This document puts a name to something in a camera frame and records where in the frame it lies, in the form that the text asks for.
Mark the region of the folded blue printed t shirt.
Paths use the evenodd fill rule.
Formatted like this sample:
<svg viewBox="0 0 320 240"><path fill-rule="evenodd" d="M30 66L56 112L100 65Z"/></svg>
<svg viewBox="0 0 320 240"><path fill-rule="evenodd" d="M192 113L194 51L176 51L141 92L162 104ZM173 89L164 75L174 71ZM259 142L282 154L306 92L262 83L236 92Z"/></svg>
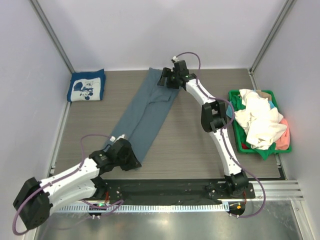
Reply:
<svg viewBox="0 0 320 240"><path fill-rule="evenodd" d="M66 95L68 102L101 101L104 97L106 74L104 69L71 74Z"/></svg>

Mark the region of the aluminium frame post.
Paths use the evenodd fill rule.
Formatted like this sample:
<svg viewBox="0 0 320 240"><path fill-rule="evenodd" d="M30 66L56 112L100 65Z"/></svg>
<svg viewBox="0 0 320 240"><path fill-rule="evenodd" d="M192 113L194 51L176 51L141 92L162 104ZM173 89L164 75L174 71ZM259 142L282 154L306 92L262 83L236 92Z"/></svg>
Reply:
<svg viewBox="0 0 320 240"><path fill-rule="evenodd" d="M43 8L41 7L40 3L38 0L29 0L30 5L32 6L33 10L35 11L35 14L39 18L41 24L43 25L45 31L47 32L49 38L51 39L54 47L56 48L58 54L62 58L64 64L66 65L67 69L69 70L70 73L74 73L75 69L68 58L61 42L59 41L49 19L47 18Z"/></svg>
<svg viewBox="0 0 320 240"><path fill-rule="evenodd" d="M280 31L283 23L285 22L285 19L287 18L288 14L294 7L296 0L286 0L283 7L281 8L279 14L277 15L274 24L272 25L265 41L262 44L262 47L260 48L255 60L253 61L253 64L251 68L248 69L248 72L253 75L255 70L258 68L260 62L264 58L267 50L271 46L273 40L275 39L277 33Z"/></svg>

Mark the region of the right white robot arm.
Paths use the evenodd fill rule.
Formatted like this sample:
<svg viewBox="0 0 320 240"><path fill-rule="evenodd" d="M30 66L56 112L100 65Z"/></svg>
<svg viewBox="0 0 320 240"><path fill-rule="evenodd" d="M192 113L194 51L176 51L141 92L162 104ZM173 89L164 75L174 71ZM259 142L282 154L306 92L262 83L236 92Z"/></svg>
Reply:
<svg viewBox="0 0 320 240"><path fill-rule="evenodd" d="M245 196L249 187L246 172L241 168L229 139L225 101L214 97L201 84L197 75L190 73L186 61L174 57L173 68L165 67L158 81L168 89L183 88L201 106L202 129L209 133L219 153L225 179L225 192L231 198Z"/></svg>

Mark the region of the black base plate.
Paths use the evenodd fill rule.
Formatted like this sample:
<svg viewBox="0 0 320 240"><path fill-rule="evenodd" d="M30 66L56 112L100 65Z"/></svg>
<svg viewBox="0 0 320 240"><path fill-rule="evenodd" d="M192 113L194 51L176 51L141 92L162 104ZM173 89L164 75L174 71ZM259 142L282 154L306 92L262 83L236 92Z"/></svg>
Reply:
<svg viewBox="0 0 320 240"><path fill-rule="evenodd" d="M253 185L238 192L227 190L222 179L106 179L109 200L134 206L218 205L256 197Z"/></svg>

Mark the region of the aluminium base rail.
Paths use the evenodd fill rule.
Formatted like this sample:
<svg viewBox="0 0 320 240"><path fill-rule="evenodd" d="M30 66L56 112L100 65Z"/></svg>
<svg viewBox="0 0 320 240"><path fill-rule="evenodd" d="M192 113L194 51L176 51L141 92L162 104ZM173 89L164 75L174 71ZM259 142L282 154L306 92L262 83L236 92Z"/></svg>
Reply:
<svg viewBox="0 0 320 240"><path fill-rule="evenodd" d="M296 180L264 180L261 182L267 201L302 201L301 188Z"/></svg>

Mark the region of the left aluminium frame post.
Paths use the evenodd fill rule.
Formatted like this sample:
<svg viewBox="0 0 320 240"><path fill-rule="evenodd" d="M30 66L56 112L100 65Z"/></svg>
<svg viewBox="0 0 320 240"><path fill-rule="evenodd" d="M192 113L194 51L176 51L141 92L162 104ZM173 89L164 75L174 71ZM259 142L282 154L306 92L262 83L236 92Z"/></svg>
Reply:
<svg viewBox="0 0 320 240"><path fill-rule="evenodd" d="M41 7L40 3L38 0L29 0L30 5L32 6L33 10L35 11L35 14L39 18L41 24L43 25L45 31L47 32L49 38L51 39L54 47L56 48L58 54L62 58L64 64L66 65L67 69L69 70L70 73L74 73L75 69L68 58L61 42L59 41L49 19L47 18L43 8Z"/></svg>

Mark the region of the pink t shirt in bin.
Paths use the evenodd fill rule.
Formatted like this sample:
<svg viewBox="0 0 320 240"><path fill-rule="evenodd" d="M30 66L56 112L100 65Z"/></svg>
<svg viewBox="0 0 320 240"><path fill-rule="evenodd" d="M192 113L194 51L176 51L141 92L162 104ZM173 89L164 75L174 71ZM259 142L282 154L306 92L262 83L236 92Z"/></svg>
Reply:
<svg viewBox="0 0 320 240"><path fill-rule="evenodd" d="M290 128L288 121L283 118L280 121L281 124L286 125L285 132L281 135L281 137L275 142L275 149L280 151L285 151L290 146Z"/></svg>

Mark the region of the white t shirt in bin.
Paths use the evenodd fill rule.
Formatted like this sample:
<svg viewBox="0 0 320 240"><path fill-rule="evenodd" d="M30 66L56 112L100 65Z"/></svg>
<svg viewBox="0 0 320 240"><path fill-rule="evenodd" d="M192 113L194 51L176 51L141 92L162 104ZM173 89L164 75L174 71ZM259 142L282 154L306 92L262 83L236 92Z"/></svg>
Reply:
<svg viewBox="0 0 320 240"><path fill-rule="evenodd" d="M234 118L246 134L245 141L252 149L269 149L287 130L281 123L284 116L254 90L240 89L239 95L245 109L235 111Z"/></svg>

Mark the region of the right aluminium frame post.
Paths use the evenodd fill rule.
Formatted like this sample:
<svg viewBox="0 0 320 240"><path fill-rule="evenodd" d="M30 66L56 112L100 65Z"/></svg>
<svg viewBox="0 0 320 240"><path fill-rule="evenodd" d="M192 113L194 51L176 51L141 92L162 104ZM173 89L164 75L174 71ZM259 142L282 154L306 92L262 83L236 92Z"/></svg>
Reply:
<svg viewBox="0 0 320 240"><path fill-rule="evenodd" d="M260 62L264 58L267 50L271 46L273 40L275 39L277 33L280 31L283 23L285 22L285 19L287 18L288 14L294 7L296 0L286 0L283 7L281 8L279 14L277 15L274 24L272 25L265 41L262 44L262 47L260 48L255 60L253 61L253 64L251 68L248 69L248 72L253 75L255 70L258 68Z"/></svg>

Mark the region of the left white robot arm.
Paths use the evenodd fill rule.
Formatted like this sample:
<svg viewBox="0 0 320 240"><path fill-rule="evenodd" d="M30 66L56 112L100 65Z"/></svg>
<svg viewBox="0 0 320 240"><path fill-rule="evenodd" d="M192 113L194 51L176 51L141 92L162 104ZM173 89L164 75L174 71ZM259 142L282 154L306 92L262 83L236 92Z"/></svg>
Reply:
<svg viewBox="0 0 320 240"><path fill-rule="evenodd" d="M88 198L101 200L108 190L101 177L104 173L111 172L115 167L130 171L141 166L131 143L119 137L106 149L92 152L79 164L57 175L42 180L29 178L13 201L16 210L13 233L20 235L16 228L18 219L30 231L66 205Z"/></svg>

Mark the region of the green plastic bin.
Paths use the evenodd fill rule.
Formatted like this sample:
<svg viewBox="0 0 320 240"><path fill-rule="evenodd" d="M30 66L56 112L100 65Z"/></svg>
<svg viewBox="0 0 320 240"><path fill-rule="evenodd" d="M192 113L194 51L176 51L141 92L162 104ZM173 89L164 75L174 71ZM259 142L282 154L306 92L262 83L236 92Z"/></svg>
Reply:
<svg viewBox="0 0 320 240"><path fill-rule="evenodd" d="M276 98L275 98L272 91L270 91L270 90L263 90L263 91L253 90L253 91L256 91L260 97L267 98L269 101L269 104L272 108L273 107L278 108ZM232 95L238 95L240 97L240 90L230 90L228 92L229 99ZM234 112L233 106L231 107L231 109L232 109L232 113L233 113L232 117L235 117L235 112ZM280 154L280 153L289 153L292 151L291 143L290 143L289 148L287 150L276 150L275 149L276 143L273 143L267 150L253 149L253 148L251 148L249 143L246 142L247 135L245 134L244 129L237 123L235 118L234 118L232 124L233 124L234 136L235 136L235 140L236 140L236 147L240 153L245 153L245 154L258 153L265 160L268 158L269 155Z"/></svg>

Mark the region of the grey-blue t shirt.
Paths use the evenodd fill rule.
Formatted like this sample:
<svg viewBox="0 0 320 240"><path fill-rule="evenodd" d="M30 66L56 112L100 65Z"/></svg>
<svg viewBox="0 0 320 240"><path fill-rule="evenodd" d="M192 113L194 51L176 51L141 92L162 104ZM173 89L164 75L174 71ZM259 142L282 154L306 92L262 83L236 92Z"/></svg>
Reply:
<svg viewBox="0 0 320 240"><path fill-rule="evenodd" d="M125 135L139 162L143 162L179 94L179 89L158 86L162 71L149 68L135 96L111 135Z"/></svg>

